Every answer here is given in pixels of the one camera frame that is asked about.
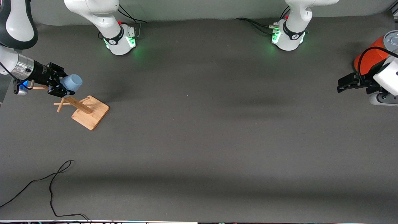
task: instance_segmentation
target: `white robot link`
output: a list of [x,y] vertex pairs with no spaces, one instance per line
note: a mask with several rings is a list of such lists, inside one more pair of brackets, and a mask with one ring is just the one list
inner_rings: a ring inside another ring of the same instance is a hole
[[0,11],[0,73],[14,78],[14,94],[26,95],[27,82],[48,86],[48,93],[58,97],[73,95],[82,83],[79,76],[69,76],[56,64],[47,65],[18,53],[37,42],[37,29],[32,20],[30,0],[2,0]]
[[119,8],[119,0],[64,0],[64,3],[71,12],[98,28],[113,54],[124,55],[136,46],[134,28],[119,24],[111,14]]
[[312,19],[311,6],[328,6],[339,0],[285,0],[291,11],[288,19],[282,18],[274,23],[272,43],[284,51],[295,50],[302,42],[305,29]]

